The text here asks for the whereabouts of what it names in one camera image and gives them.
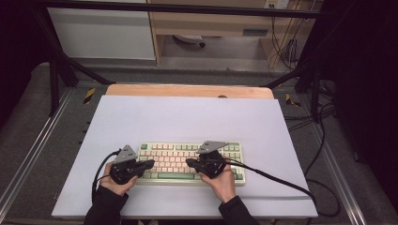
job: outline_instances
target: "electrical outlet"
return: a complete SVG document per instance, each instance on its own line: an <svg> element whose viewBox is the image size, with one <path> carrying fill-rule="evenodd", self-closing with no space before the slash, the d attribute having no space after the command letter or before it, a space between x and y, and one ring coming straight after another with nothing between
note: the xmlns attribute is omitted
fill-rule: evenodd
<svg viewBox="0 0 398 225"><path fill-rule="evenodd" d="M277 9L286 9L287 4L289 4L289 0L279 0L278 3L276 4Z"/></svg>
<svg viewBox="0 0 398 225"><path fill-rule="evenodd" d="M264 8L275 8L278 4L278 0L267 0Z"/></svg>
<svg viewBox="0 0 398 225"><path fill-rule="evenodd" d="M267 0L264 8L286 9L289 0Z"/></svg>

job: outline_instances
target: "keyboard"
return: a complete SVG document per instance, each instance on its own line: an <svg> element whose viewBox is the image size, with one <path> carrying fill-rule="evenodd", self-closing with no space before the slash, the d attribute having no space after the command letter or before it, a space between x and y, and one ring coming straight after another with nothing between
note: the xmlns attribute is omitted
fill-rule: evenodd
<svg viewBox="0 0 398 225"><path fill-rule="evenodd" d="M198 158L196 153L202 144L199 142L143 142L138 148L138 160L154 159L152 169L144 172L136 184L141 185L176 185L206 186L194 168L188 167L186 158ZM242 147L239 142L229 142L218 149L222 156L243 163ZM243 168L231 166L235 176L235 185L243 186L246 182Z"/></svg>

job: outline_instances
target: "aluminum rail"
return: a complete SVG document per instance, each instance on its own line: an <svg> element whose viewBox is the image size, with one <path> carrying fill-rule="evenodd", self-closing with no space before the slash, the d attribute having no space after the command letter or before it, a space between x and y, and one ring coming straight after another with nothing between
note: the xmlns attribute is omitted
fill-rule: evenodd
<svg viewBox="0 0 398 225"><path fill-rule="evenodd" d="M299 95L300 102L307 114L310 114L310 100L305 94ZM312 123L313 130L316 138L321 143L322 140L322 128L319 124ZM355 200L354 194L346 181L342 169L337 163L334 155L331 152L330 146L325 139L324 146L322 148L322 155L327 165L330 176L333 179L334 185L339 192L340 198L344 204L345 211L354 225L366 225L365 217L360 211L357 201Z"/></svg>
<svg viewBox="0 0 398 225"><path fill-rule="evenodd" d="M38 156L40 155L41 150L44 148L44 145L46 144L47 140L50 138L50 135L52 134L55 125L57 124L60 116L62 115L62 112L65 110L66 106L68 105L69 97L72 94L73 90L74 90L73 88L68 89L61 97L60 106L58 110L55 112L55 114L52 117L49 117L49 119L47 120L46 124L44 125L43 129L39 133L34 144L32 145L28 154L26 155L20 168L15 173L6 191L1 196L0 224L5 219L9 208L11 207L15 198L17 197L18 193L23 187L23 183L25 182L32 168L34 167L36 161L38 160Z"/></svg>

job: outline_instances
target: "hand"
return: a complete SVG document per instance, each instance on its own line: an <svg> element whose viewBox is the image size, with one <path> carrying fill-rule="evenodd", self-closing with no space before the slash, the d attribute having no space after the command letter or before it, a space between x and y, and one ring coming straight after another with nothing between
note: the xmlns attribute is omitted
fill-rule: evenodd
<svg viewBox="0 0 398 225"><path fill-rule="evenodd" d="M202 172L199 172L199 175L203 182L211 186L214 194L216 194L222 203L228 203L237 196L235 193L235 177L231 171L231 165L226 165L222 173L213 179L210 179Z"/></svg>
<svg viewBox="0 0 398 225"><path fill-rule="evenodd" d="M138 179L138 176L132 177L131 180L124 185L119 185L111 178L111 176L109 176L113 164L114 164L113 162L108 162L106 164L105 172L103 173L103 175L107 176L100 179L99 184L104 188L110 189L113 193L123 196L128 190L130 190L130 188L132 188L135 185L135 181Z"/></svg>

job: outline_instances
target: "sleeve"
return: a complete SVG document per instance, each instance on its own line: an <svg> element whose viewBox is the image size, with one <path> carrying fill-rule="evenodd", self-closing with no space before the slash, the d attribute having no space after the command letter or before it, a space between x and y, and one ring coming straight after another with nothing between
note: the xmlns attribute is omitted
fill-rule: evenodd
<svg viewBox="0 0 398 225"><path fill-rule="evenodd" d="M119 225L120 211L129 195L123 197L106 187L99 186L93 205L88 210L84 225Z"/></svg>
<svg viewBox="0 0 398 225"><path fill-rule="evenodd" d="M238 195L229 202L222 203L219 210L228 225L259 225Z"/></svg>

